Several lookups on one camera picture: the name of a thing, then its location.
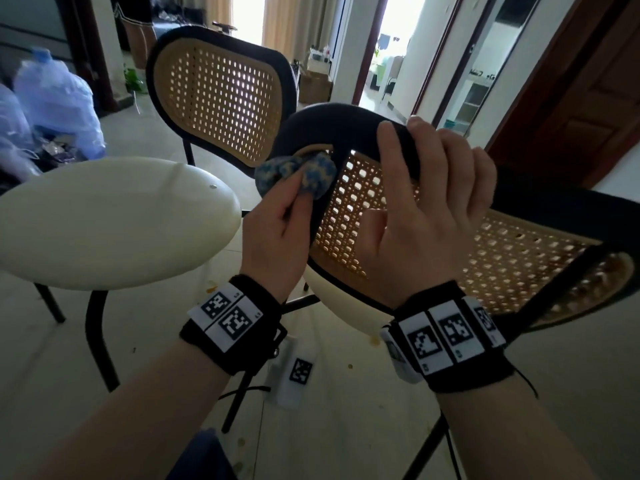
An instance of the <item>plastic bag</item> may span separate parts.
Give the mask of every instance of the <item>plastic bag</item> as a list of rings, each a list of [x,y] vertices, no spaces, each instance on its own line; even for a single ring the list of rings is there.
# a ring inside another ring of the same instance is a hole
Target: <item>plastic bag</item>
[[[0,84],[0,137],[5,137],[18,148],[34,149],[31,128],[13,91]]]
[[[28,179],[42,174],[31,161],[27,152],[3,137],[0,137],[0,170],[10,177],[14,177],[18,183],[26,182]]]
[[[32,128],[76,137],[75,145],[90,160],[105,154],[93,93],[86,81],[69,72],[48,50],[34,48],[15,76],[15,94]]]

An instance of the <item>door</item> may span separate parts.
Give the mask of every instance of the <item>door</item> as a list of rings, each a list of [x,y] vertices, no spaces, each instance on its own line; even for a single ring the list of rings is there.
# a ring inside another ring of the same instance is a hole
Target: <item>door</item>
[[[640,0],[579,0],[488,151],[594,186],[640,139]]]
[[[456,0],[425,0],[418,24],[406,49],[389,102],[405,118],[412,113],[420,85],[436,56]]]

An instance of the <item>black wristband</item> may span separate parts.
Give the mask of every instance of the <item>black wristband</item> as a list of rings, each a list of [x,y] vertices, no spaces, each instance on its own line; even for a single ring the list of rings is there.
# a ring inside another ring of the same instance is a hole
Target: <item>black wristband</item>
[[[394,346],[434,392],[482,387],[514,373],[491,316],[456,282],[416,293],[394,316],[387,327]],[[399,374],[401,367],[396,367]],[[409,376],[404,371],[402,377]]]
[[[280,325],[281,304],[244,274],[220,286],[189,316],[180,338],[230,375],[257,373],[287,334]]]

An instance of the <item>white seat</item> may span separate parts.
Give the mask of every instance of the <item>white seat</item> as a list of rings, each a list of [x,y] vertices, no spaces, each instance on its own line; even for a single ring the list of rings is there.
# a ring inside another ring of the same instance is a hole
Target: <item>white seat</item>
[[[107,157],[55,169],[0,198],[0,267],[64,289],[139,286],[202,265],[240,222],[235,193],[203,169]]]
[[[332,285],[307,266],[304,279],[320,301],[348,325],[366,335],[377,337],[382,325],[393,320],[393,316],[361,302]]]

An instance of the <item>cardboard box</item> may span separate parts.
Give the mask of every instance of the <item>cardboard box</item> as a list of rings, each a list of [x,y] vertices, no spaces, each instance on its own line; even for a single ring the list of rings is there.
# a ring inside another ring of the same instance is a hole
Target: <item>cardboard box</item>
[[[300,94],[298,102],[315,104],[327,102],[331,97],[333,83],[327,74],[318,74],[300,67]]]

